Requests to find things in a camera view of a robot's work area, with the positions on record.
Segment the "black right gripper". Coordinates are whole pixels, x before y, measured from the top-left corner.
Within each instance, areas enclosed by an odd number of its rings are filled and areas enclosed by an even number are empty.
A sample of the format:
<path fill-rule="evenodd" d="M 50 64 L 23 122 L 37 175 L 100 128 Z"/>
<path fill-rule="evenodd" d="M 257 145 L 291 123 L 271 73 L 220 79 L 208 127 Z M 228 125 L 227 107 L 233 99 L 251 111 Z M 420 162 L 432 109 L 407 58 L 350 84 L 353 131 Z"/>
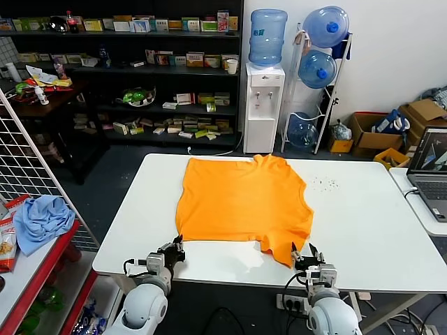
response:
<path fill-rule="evenodd" d="M 295 261 L 295 269 L 297 271 L 305 271 L 311 266 L 325 264 L 324 256 L 321 252 L 318 252 L 317 247 L 309 243 L 309 249 L 312 253 L 312 257 L 300 258 L 300 252 L 298 251 L 295 243 L 291 243 L 291 257 Z"/>

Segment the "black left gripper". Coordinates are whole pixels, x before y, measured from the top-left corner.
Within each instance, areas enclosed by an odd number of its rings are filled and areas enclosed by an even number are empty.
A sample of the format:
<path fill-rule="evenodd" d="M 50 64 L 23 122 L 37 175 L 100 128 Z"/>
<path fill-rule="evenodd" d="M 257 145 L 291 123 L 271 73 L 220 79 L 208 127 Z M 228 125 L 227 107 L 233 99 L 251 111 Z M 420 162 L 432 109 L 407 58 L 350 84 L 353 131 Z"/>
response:
<path fill-rule="evenodd" d="M 185 261 L 183 249 L 183 235 L 174 238 L 173 242 L 164 244 L 157 249 L 157 253 L 164 255 L 164 265 L 167 269 L 174 269 L 178 262 Z"/>

